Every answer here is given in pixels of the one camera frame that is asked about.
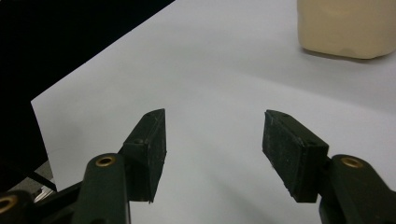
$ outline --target dark background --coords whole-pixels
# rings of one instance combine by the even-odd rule
[[[48,160],[31,101],[173,1],[0,2],[0,191]]]

